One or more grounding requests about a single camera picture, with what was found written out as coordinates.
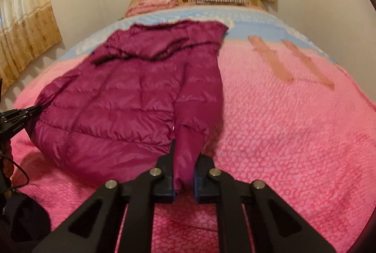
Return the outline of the magenta quilted puffer jacket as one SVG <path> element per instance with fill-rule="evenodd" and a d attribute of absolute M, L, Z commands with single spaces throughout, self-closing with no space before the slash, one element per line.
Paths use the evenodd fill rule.
<path fill-rule="evenodd" d="M 218 21 L 193 20 L 117 30 L 44 87 L 29 138 L 87 184 L 131 180 L 172 153 L 175 187 L 190 185 L 222 117 L 226 32 Z"/>

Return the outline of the beige curtain left window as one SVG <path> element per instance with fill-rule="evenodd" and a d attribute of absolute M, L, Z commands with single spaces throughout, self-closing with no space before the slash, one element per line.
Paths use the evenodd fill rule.
<path fill-rule="evenodd" d="M 1 94 L 61 41 L 50 0 L 1 0 Z"/>

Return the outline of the pink and blue bedspread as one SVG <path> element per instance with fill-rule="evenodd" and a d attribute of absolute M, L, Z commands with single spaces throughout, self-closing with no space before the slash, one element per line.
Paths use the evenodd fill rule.
<path fill-rule="evenodd" d="M 73 47 L 15 102 L 33 106 L 45 86 L 76 68 L 117 30 L 182 20 L 227 27 L 218 53 L 223 107 L 200 154 L 235 179 L 265 181 L 337 252 L 360 239 L 375 208 L 375 104 L 353 78 L 305 36 L 255 8 L 184 6 L 125 18 Z M 100 185 L 61 170 L 32 143 L 12 139 L 22 169 L 13 181 L 56 228 Z M 154 252 L 217 252 L 215 208 L 194 202 L 190 185 L 156 208 Z"/>

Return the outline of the folded pink blanket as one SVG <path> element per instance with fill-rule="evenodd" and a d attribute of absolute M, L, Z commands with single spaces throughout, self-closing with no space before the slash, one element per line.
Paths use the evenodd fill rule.
<path fill-rule="evenodd" d="M 132 4 L 126 11 L 125 17 L 137 16 L 159 10 L 167 10 L 178 7 L 178 0 L 142 0 Z"/>

